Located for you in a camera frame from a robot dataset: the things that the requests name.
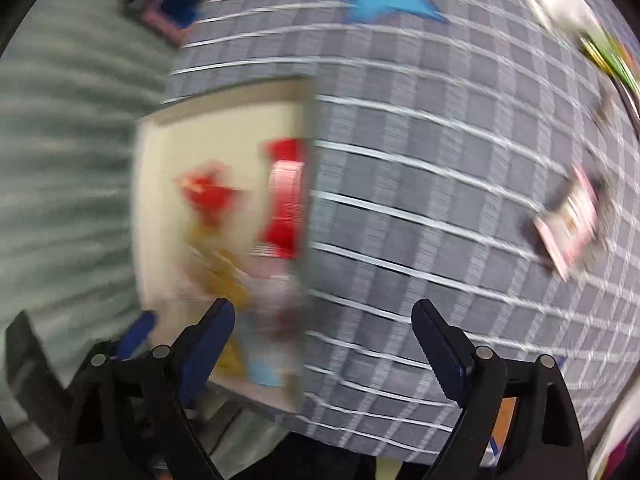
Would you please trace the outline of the gold snack packet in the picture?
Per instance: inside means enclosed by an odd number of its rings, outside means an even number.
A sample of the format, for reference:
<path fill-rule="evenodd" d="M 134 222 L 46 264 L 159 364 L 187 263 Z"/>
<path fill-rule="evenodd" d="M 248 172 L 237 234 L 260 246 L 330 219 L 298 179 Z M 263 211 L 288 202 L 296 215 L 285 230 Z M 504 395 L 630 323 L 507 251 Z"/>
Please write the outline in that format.
<path fill-rule="evenodd" d="M 193 222 L 186 229 L 184 242 L 184 270 L 190 280 L 213 299 L 228 299 L 236 313 L 243 312 L 250 294 L 243 284 L 240 260 L 232 252 L 224 228 Z"/>

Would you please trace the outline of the light blue snack packet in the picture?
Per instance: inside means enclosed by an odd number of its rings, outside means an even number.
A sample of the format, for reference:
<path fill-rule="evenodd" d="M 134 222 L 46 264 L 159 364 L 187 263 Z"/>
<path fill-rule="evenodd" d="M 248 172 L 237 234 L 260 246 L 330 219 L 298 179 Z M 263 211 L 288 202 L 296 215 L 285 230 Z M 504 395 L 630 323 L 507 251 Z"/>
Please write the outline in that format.
<path fill-rule="evenodd" d="M 257 333 L 248 337 L 247 374 L 256 385 L 281 388 L 288 374 L 286 345 L 270 336 Z"/>

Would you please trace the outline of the cream cardboard box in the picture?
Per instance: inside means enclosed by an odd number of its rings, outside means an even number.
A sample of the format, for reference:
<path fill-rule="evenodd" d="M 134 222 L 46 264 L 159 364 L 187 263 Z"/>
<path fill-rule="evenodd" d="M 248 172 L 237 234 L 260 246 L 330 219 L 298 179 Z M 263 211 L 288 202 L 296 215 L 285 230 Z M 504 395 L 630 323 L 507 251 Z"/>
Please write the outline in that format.
<path fill-rule="evenodd" d="M 132 253 L 153 341 L 226 300 L 209 383 L 283 413 L 303 395 L 315 107 L 306 77 L 234 84 L 143 117 L 134 153 Z"/>

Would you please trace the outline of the grey checked tablecloth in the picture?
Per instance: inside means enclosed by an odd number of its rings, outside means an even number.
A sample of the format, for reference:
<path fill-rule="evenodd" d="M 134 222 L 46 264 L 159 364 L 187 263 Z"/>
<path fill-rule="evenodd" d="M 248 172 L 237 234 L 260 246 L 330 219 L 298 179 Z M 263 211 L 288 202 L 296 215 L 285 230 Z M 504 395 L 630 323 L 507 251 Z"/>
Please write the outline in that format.
<path fill-rule="evenodd" d="M 430 462 L 458 418 L 410 327 L 433 301 L 505 358 L 558 360 L 584 434 L 639 359 L 639 147 L 623 105 L 523 0 L 349 23 L 345 0 L 209 0 L 167 95 L 291 74 L 318 92 L 312 321 L 292 430 Z M 533 225 L 573 165 L 610 186 L 606 242 L 564 282 Z"/>

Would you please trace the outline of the small red snack packet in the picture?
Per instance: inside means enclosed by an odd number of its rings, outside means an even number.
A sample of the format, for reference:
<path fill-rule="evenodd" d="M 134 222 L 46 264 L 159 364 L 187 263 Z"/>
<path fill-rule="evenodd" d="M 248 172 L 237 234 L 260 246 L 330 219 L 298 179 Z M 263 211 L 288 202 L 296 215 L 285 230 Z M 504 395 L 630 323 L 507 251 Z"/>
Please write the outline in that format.
<path fill-rule="evenodd" d="M 229 183 L 230 168 L 221 162 L 206 162 L 175 178 L 175 184 L 186 203 L 206 226 L 219 228 L 244 191 Z"/>

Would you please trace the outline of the pink white snack packet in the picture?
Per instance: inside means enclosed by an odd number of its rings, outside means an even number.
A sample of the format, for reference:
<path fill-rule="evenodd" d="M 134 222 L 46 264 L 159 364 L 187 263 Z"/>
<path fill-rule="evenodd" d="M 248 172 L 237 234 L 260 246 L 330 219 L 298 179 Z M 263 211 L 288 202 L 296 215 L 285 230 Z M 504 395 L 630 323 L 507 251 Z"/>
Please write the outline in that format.
<path fill-rule="evenodd" d="M 605 245 L 606 217 L 611 206 L 609 190 L 603 174 L 591 179 L 582 166 L 573 165 L 562 200 L 533 220 L 553 269 L 564 282 Z"/>

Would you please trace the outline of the long red snack bar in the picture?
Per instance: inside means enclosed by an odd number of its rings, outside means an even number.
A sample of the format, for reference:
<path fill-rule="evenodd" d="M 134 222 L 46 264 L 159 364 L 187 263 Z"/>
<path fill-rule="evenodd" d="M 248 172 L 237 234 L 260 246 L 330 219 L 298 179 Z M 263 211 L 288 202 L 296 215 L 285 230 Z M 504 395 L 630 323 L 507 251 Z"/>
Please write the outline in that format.
<path fill-rule="evenodd" d="M 303 223 L 306 145 L 299 138 L 279 139 L 269 141 L 265 151 L 270 161 L 270 211 L 262 242 L 277 258 L 293 260 Z"/>

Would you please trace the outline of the green snack bag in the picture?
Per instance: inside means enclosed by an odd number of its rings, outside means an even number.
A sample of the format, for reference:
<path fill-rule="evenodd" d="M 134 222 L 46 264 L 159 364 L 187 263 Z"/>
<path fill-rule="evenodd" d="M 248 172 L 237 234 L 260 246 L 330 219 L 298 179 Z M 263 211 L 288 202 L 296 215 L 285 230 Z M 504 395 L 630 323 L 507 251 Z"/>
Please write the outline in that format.
<path fill-rule="evenodd" d="M 602 72 L 621 82 L 635 98 L 639 97 L 639 63 L 620 40 L 609 32 L 599 38 L 584 32 L 580 44 L 586 57 Z"/>

